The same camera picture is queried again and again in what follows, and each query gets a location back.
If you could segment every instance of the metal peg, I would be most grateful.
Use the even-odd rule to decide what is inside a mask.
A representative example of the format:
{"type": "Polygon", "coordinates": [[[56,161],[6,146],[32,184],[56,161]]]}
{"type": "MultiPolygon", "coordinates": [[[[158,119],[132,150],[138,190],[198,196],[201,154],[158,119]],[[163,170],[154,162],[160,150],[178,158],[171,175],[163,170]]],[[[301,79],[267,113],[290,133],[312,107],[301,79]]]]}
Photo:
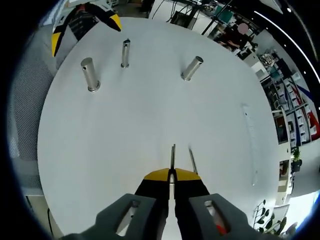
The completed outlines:
{"type": "Polygon", "coordinates": [[[130,40],[129,38],[125,41],[123,41],[122,46],[122,63],[121,67],[123,69],[126,69],[129,67],[129,50],[130,50],[130,40]]]}
{"type": "Polygon", "coordinates": [[[181,77],[185,81],[190,81],[193,74],[200,67],[200,65],[204,62],[204,60],[196,56],[193,61],[189,64],[189,66],[181,73],[181,77]]]}
{"type": "Polygon", "coordinates": [[[91,57],[87,57],[82,60],[81,68],[85,76],[86,83],[88,84],[88,90],[92,93],[96,92],[100,88],[100,82],[98,81],[94,62],[91,57]]]}

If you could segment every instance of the ceiling light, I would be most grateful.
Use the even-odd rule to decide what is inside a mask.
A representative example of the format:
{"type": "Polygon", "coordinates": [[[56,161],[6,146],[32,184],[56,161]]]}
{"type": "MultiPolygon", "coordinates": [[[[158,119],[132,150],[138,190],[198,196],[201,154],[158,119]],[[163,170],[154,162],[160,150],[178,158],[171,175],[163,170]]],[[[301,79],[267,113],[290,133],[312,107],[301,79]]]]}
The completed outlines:
{"type": "Polygon", "coordinates": [[[273,21],[271,21],[269,18],[263,16],[261,13],[254,11],[255,14],[258,14],[260,17],[264,18],[265,20],[267,20],[269,23],[271,23],[273,26],[275,26],[277,29],[279,29],[295,46],[296,48],[300,51],[300,53],[303,55],[303,57],[305,58],[305,60],[307,61],[307,63],[310,65],[312,71],[315,74],[316,79],[318,79],[319,83],[320,83],[320,77],[317,74],[317,71],[315,69],[315,67],[312,65],[312,63],[310,62],[309,58],[307,57],[307,55],[304,53],[304,51],[302,51],[302,49],[298,46],[298,44],[285,32],[283,31],[278,25],[276,25],[273,21]]]}

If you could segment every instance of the gray mesh panel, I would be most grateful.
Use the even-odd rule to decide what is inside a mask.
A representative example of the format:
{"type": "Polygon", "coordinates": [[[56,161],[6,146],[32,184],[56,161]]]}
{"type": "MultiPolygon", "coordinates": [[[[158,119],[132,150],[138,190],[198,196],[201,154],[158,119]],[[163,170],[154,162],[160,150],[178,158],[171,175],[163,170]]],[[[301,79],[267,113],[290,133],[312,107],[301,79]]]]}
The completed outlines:
{"type": "Polygon", "coordinates": [[[7,141],[13,167],[25,195],[42,194],[38,171],[38,129],[54,76],[77,43],[67,28],[55,58],[51,56],[52,25],[41,27],[25,48],[13,76],[8,106],[7,141]]]}

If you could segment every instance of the white tabletop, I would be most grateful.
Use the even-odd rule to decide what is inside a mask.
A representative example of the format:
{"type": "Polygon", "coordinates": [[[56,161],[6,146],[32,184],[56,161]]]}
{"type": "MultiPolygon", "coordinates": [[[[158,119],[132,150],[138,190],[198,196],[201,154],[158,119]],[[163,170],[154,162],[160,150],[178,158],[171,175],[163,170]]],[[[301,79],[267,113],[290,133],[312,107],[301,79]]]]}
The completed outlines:
{"type": "MultiPolygon", "coordinates": [[[[79,41],[43,106],[39,173],[61,231],[87,229],[99,211],[135,193],[146,174],[168,168],[173,144],[175,166],[192,170],[191,146],[209,192],[235,204],[249,221],[263,199],[274,205],[277,133],[251,69],[219,44],[180,26],[143,18],[121,21],[122,32],[98,23],[79,41]],[[130,66],[122,69],[127,38],[130,66]],[[181,71],[195,56],[204,63],[186,82],[181,71]],[[87,90],[81,70],[86,57],[93,58],[101,82],[95,93],[87,90]]],[[[175,221],[173,213],[167,222],[175,221]]]]}

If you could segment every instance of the metal rod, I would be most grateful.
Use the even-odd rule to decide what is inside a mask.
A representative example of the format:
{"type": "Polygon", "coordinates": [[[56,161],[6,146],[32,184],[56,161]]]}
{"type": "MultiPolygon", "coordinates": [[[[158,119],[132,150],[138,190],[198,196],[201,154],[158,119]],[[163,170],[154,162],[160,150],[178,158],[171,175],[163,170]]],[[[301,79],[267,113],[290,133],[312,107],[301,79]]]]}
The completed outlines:
{"type": "Polygon", "coordinates": [[[123,41],[122,46],[122,63],[121,67],[123,69],[126,69],[129,67],[129,50],[130,50],[130,40],[129,38],[125,41],[123,41]]]}
{"type": "Polygon", "coordinates": [[[217,13],[216,16],[213,17],[212,21],[206,26],[205,30],[201,33],[201,35],[205,35],[205,33],[208,31],[208,29],[211,27],[212,24],[214,24],[215,20],[222,14],[222,12],[229,6],[229,4],[233,0],[230,0],[226,5],[223,6],[223,8],[217,13]]]}
{"type": "Polygon", "coordinates": [[[175,168],[175,157],[176,157],[176,145],[173,144],[173,146],[171,148],[171,166],[170,166],[170,169],[174,169],[175,168]]]}
{"type": "Polygon", "coordinates": [[[196,56],[189,64],[189,66],[181,73],[182,79],[185,81],[190,81],[193,74],[203,62],[204,60],[201,57],[196,56]]]}
{"type": "Polygon", "coordinates": [[[194,154],[192,153],[192,150],[191,150],[190,147],[189,147],[189,154],[190,154],[190,158],[191,158],[191,162],[192,162],[193,172],[198,174],[198,170],[197,170],[194,154]]]}
{"type": "Polygon", "coordinates": [[[87,57],[83,59],[81,62],[81,68],[88,85],[88,90],[92,93],[96,92],[100,88],[100,82],[98,81],[92,58],[87,57]]]}

